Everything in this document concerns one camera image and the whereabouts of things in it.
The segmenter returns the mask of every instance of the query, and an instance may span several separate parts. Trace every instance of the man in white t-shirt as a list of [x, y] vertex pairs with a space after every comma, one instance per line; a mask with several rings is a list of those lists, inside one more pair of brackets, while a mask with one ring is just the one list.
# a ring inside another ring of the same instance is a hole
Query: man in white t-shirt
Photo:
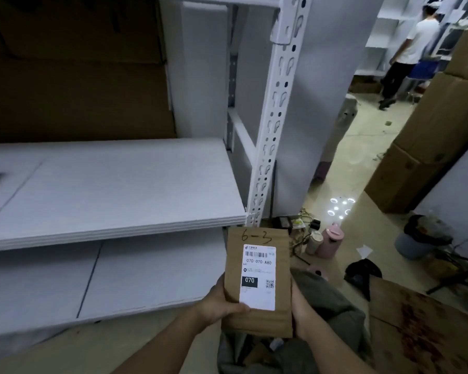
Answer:
[[395, 103], [395, 94], [399, 90], [402, 81], [411, 73], [414, 66], [421, 59], [426, 45], [430, 43], [439, 30], [439, 22], [435, 18], [435, 13], [440, 4], [440, 0], [428, 0], [423, 5], [424, 19], [412, 28], [407, 39], [390, 60], [391, 67], [381, 80], [384, 100], [380, 102], [380, 110], [385, 110]]

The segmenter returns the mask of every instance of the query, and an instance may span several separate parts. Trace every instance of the person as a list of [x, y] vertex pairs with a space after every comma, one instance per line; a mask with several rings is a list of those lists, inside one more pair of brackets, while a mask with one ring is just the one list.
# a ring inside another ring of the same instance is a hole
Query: person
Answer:
[[[374, 374], [310, 306], [292, 279], [291, 310], [296, 335], [307, 342], [322, 374]], [[232, 313], [249, 312], [243, 303], [225, 300], [222, 275], [208, 295], [123, 362], [112, 374], [178, 374], [194, 337]]]
[[435, 18], [435, 13], [440, 5], [440, 0], [428, 0], [423, 5], [424, 19], [414, 25], [407, 35], [407, 39], [390, 59], [391, 67], [381, 80], [383, 100], [380, 101], [380, 110], [385, 110], [395, 103], [395, 94], [399, 90], [402, 81], [411, 73], [414, 66], [421, 59], [426, 45], [430, 43], [439, 30], [439, 22]]

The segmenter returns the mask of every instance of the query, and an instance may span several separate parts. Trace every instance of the barcode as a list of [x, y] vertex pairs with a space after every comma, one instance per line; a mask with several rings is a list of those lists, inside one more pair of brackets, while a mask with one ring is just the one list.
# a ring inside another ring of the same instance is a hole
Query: barcode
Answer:
[[248, 252], [246, 251], [244, 253], [245, 256], [251, 256], [251, 257], [267, 257], [267, 253], [262, 253], [262, 252]]

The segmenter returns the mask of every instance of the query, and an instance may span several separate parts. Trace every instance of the black rectangle with 070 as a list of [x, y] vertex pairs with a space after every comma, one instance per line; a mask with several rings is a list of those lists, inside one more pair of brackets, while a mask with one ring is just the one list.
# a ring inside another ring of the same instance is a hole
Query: black rectangle with 070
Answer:
[[241, 277], [241, 286], [243, 286], [243, 287], [258, 287], [258, 278], [256, 278], [256, 277]]

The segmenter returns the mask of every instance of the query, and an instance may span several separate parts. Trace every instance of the pink kettle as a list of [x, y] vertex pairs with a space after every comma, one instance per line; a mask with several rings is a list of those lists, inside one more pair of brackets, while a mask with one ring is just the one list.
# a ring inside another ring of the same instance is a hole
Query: pink kettle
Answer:
[[321, 245], [315, 252], [317, 257], [331, 259], [335, 256], [336, 251], [341, 245], [345, 234], [337, 223], [333, 223], [322, 232], [324, 238]]

